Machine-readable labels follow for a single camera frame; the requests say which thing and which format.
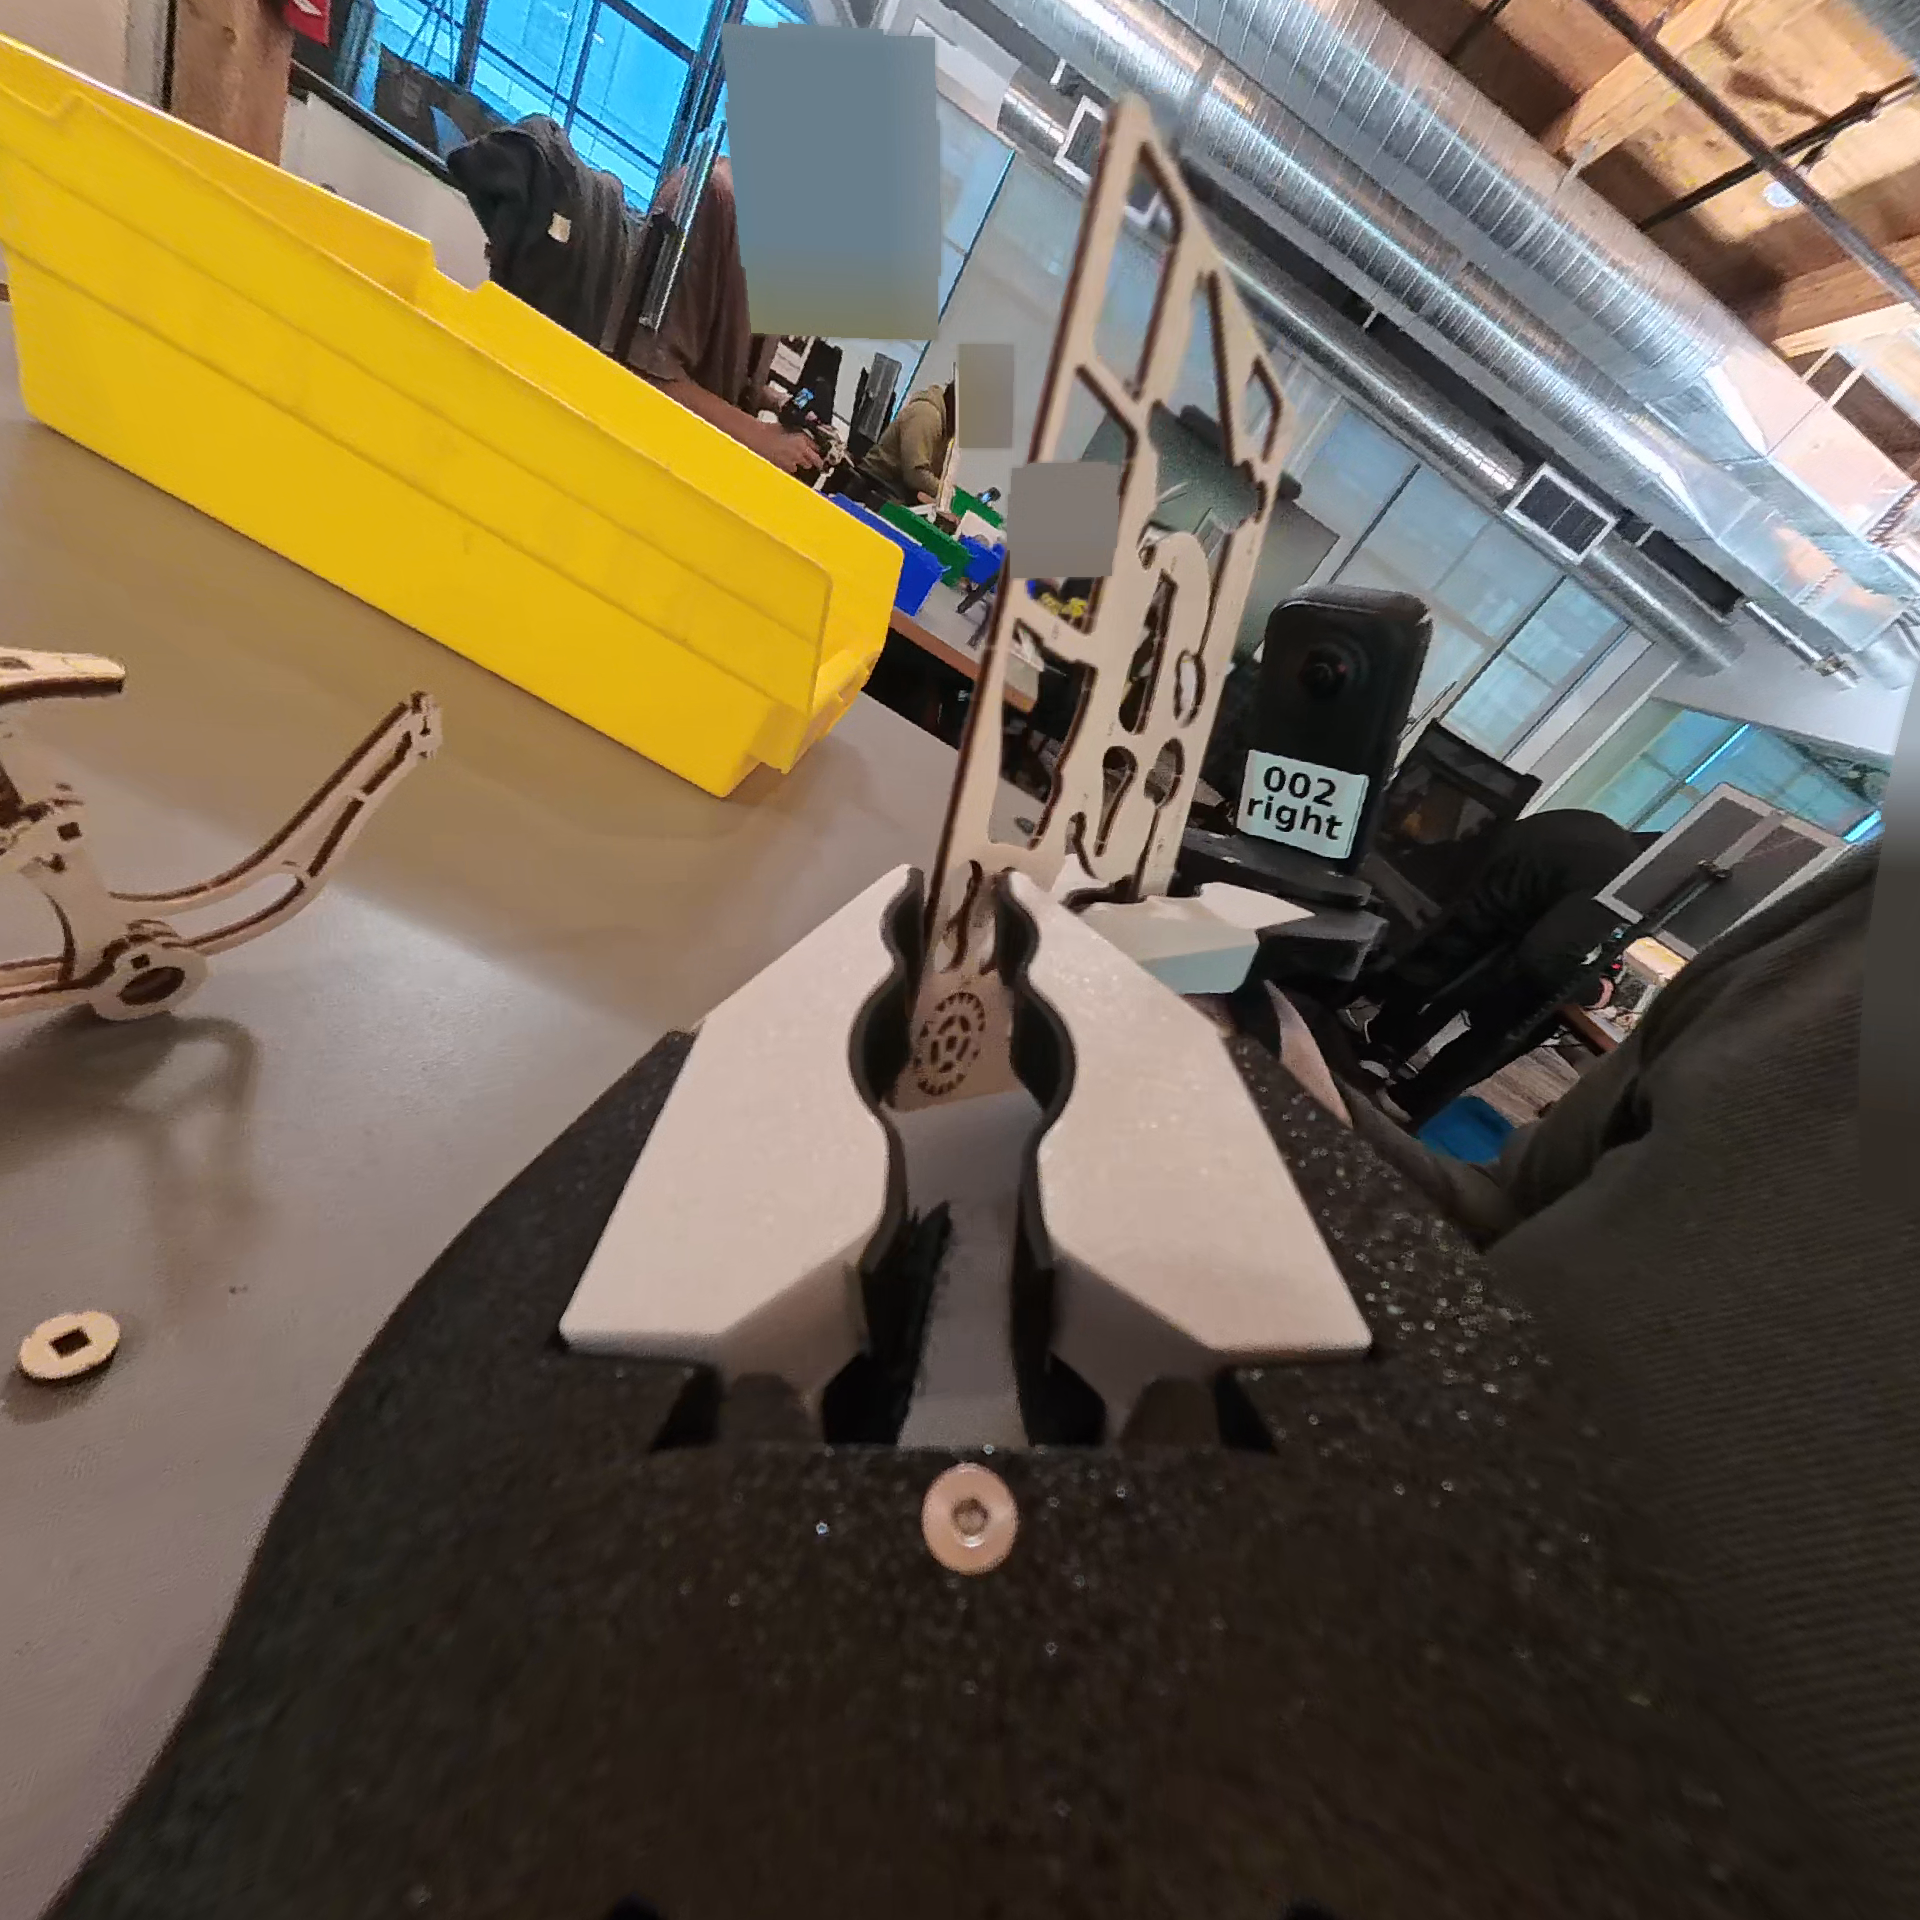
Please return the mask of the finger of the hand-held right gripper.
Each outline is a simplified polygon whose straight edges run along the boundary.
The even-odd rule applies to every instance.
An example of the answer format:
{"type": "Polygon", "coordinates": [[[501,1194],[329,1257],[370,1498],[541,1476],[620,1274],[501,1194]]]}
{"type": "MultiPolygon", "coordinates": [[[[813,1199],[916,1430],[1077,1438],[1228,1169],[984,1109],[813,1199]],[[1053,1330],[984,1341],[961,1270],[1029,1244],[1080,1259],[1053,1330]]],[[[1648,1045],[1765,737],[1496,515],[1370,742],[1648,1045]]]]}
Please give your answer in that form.
{"type": "Polygon", "coordinates": [[[1311,918],[1308,905],[1210,881],[1192,895],[1090,903],[1078,922],[1181,996],[1222,996],[1247,979],[1261,937],[1311,918]]]}

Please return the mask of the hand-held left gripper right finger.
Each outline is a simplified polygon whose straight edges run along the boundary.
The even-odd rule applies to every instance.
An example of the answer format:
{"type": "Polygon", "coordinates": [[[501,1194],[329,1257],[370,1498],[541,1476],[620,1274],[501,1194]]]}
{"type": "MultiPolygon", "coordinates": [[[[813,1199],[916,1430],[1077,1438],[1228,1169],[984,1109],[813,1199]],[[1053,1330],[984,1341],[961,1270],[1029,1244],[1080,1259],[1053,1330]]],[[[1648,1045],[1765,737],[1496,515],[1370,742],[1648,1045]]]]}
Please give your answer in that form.
{"type": "Polygon", "coordinates": [[[1116,1438],[1162,1383],[1374,1347],[1228,1043],[1025,876],[999,881],[1024,1147],[1010,1337],[1029,1438],[1116,1438]]]}

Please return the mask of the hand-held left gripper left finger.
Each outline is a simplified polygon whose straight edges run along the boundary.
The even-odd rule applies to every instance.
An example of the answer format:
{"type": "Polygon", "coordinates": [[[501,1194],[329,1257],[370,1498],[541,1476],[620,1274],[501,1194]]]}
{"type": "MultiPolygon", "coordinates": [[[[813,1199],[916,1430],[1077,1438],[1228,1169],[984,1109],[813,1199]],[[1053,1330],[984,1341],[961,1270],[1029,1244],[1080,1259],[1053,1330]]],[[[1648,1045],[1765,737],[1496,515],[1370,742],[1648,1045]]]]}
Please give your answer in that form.
{"type": "Polygon", "coordinates": [[[559,1316],[569,1350],[767,1375],[820,1412],[905,1226],[879,1103],[920,916],[920,871],[893,868],[708,1011],[559,1316]]]}

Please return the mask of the laser-cut wooden parts sheet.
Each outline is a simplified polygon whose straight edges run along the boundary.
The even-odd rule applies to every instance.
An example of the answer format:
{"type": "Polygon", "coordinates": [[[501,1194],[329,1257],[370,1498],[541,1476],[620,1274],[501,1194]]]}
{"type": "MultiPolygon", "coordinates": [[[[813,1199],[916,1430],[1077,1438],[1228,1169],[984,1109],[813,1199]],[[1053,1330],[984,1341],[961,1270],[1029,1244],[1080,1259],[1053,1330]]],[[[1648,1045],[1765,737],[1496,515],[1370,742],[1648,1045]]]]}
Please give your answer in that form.
{"type": "Polygon", "coordinates": [[[1280,501],[1281,377],[1151,109],[1108,109],[1005,498],[1005,557],[926,894],[910,1052],[922,1114],[1007,1090],[1012,1004],[993,892],[1064,905],[1168,889],[1245,594],[1280,501]],[[1071,710],[1034,823],[997,827],[1020,653],[1071,710]]]}

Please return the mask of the person's right forearm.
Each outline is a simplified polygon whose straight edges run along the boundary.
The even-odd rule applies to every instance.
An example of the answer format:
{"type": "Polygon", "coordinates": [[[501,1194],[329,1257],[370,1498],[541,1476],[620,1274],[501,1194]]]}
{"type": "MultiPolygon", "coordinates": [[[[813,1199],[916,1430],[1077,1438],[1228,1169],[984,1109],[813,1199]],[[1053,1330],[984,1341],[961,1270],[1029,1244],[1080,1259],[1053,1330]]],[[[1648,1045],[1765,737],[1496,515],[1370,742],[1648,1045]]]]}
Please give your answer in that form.
{"type": "Polygon", "coordinates": [[[1506,1157],[1471,1163],[1440,1154],[1388,1117],[1370,1083],[1335,1077],[1349,1125],[1377,1159],[1431,1203],[1438,1214],[1476,1246],[1498,1242],[1519,1222],[1506,1157]]]}

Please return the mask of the person's right hand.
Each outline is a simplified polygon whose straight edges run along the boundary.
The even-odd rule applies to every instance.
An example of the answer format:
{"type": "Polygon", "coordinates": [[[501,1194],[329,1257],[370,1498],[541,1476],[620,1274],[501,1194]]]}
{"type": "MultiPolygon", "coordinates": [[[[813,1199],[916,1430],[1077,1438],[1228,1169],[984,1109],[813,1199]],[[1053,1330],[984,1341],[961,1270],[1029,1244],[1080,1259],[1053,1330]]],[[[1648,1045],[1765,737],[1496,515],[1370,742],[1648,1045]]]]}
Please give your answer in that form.
{"type": "Polygon", "coordinates": [[[1232,996],[1236,1030],[1266,1050],[1292,1082],[1333,1119],[1352,1127],[1351,1107],[1296,1004],[1269,981],[1247,981],[1232,996]]]}

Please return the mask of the black office chair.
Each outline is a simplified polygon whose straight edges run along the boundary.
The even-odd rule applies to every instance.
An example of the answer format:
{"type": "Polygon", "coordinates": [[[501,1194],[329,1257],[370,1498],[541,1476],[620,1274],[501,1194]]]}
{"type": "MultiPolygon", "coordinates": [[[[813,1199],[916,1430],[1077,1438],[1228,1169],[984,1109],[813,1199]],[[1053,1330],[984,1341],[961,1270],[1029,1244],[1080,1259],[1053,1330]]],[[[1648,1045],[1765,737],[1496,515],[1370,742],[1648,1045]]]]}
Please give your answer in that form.
{"type": "Polygon", "coordinates": [[[1516,814],[1537,780],[1429,725],[1388,788],[1390,871],[1433,905],[1360,974],[1362,1053],[1390,1069],[1390,1107],[1421,1125],[1517,1058],[1560,1004],[1601,1006],[1618,961],[1576,970],[1600,894],[1656,841],[1601,812],[1516,814]]]}

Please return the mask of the person's dark olive jacket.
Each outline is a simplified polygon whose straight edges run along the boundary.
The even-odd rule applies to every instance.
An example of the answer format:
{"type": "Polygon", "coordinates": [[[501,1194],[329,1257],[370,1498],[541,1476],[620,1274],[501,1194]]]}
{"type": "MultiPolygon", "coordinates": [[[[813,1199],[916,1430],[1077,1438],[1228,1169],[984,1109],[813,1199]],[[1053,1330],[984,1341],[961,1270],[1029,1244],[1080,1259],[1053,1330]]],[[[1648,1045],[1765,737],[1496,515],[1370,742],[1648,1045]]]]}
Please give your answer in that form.
{"type": "Polygon", "coordinates": [[[1489,1265],[1850,1908],[1914,1916],[1914,1147],[1861,1117],[1879,865],[1681,967],[1506,1154],[1489,1265]]]}

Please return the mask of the small wooden washer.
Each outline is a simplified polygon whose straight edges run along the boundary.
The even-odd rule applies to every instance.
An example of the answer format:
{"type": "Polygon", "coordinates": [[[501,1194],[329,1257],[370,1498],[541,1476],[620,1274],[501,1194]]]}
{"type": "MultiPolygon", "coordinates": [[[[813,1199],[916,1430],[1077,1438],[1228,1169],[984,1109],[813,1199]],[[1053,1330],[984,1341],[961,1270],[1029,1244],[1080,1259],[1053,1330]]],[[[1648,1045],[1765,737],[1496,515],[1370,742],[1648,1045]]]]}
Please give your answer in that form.
{"type": "Polygon", "coordinates": [[[15,1370],[38,1385],[64,1385],[103,1371],[121,1347],[108,1313],[60,1313],[38,1321],[15,1348],[15,1370]]]}

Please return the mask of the yellow plastic bin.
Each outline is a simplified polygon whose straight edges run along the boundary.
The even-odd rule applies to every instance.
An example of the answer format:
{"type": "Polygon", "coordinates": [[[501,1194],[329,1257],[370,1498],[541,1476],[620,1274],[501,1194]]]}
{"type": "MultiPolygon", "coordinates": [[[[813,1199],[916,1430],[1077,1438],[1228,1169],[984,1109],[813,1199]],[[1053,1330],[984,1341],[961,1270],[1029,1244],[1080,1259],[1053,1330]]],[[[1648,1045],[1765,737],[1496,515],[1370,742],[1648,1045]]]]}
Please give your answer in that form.
{"type": "Polygon", "coordinates": [[[853,707],[901,557],[374,213],[1,44],[30,417],[727,798],[853,707]]]}

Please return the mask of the dark hanging jacket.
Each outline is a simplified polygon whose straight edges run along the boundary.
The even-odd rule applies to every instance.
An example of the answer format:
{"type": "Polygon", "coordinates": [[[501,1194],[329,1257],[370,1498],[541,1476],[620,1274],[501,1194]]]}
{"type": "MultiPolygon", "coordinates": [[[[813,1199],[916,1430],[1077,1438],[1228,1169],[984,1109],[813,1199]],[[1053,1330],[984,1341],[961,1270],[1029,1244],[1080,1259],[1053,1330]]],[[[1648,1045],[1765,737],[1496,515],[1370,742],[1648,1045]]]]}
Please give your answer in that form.
{"type": "Polygon", "coordinates": [[[492,282],[610,351],[639,249],[624,182],[538,114],[466,140],[448,173],[485,230],[492,282]]]}

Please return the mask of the silver ventilation duct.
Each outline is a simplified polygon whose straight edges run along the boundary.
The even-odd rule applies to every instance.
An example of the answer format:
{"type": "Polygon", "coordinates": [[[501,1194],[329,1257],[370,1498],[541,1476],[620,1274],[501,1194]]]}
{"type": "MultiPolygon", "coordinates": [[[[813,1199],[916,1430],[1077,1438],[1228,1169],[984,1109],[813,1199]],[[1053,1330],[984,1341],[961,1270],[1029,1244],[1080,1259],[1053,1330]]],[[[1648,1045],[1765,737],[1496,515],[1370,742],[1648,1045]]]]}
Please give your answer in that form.
{"type": "Polygon", "coordinates": [[[1464,106],[1382,5],[999,5],[1110,92],[1156,109],[1239,203],[1287,218],[1471,365],[1568,466],[1664,537],[1689,588],[1750,611],[1721,548],[1745,493],[1668,411],[1734,325],[1624,218],[1489,106],[1464,106]]]}

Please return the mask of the wooden model bike frame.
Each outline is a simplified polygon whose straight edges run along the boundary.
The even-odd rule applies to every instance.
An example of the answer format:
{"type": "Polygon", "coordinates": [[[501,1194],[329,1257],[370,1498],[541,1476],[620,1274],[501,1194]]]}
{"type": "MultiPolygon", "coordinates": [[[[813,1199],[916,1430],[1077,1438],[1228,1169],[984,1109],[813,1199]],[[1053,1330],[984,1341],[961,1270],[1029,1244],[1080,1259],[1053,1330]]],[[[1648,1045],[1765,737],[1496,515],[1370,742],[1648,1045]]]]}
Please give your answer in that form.
{"type": "Polygon", "coordinates": [[[1,876],[22,881],[61,932],[56,951],[1,964],[4,1017],[87,1011],[125,1023],[174,1013],[214,956],[304,913],[394,783],[444,739],[441,707],[415,691],[256,853],[161,894],[114,892],[90,857],[81,794],[25,731],[26,708],[124,692],[108,655],[1,653],[1,876]]]}

